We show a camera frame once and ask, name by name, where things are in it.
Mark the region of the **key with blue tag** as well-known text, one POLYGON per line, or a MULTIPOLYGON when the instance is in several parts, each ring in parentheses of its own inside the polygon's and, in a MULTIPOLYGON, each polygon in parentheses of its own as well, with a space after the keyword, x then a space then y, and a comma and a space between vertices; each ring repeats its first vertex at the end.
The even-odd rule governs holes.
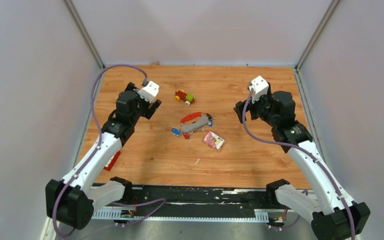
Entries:
POLYGON ((182 135, 182 132, 179 130, 179 129, 177 129, 177 128, 172 128, 171 129, 171 134, 172 135, 174 135, 174 136, 181 136, 182 135))

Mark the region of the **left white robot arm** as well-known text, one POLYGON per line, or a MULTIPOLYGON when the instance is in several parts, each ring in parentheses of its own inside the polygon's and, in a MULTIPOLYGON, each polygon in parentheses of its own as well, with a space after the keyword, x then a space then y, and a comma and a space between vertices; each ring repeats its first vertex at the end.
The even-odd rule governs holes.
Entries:
POLYGON ((60 180, 50 180, 45 187, 46 214, 52 220, 76 230, 87 226, 95 212, 117 202, 129 206, 133 201, 132 183, 113 177, 93 188, 108 161, 133 135, 139 118, 150 119, 161 101, 160 86, 149 81, 142 88, 129 83, 116 100, 115 110, 100 128, 99 135, 77 165, 60 180))

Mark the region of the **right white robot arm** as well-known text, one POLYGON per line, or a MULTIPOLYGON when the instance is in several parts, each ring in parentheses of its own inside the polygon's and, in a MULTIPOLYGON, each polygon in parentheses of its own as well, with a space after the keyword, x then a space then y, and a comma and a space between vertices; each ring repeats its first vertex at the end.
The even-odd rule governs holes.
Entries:
POLYGON ((245 101, 234 107, 238 119, 253 139, 279 145, 298 165, 310 184, 316 199, 298 191, 285 179, 268 184, 266 204, 272 209, 281 205, 295 211, 311 225, 319 240, 354 240, 370 216, 365 202, 356 202, 340 185, 321 157, 307 128, 296 120, 296 103, 286 91, 271 92, 270 84, 249 86, 245 101), (246 124, 246 113, 271 127, 273 140, 252 134, 246 124))

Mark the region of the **metal key holder red handle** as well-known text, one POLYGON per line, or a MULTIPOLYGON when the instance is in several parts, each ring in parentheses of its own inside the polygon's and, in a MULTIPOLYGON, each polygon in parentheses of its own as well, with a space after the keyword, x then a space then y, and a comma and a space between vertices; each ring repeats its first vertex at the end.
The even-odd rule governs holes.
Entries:
POLYGON ((199 131, 205 126, 213 125, 213 117, 208 113, 194 112, 180 120, 180 131, 185 139, 190 138, 190 134, 199 131))

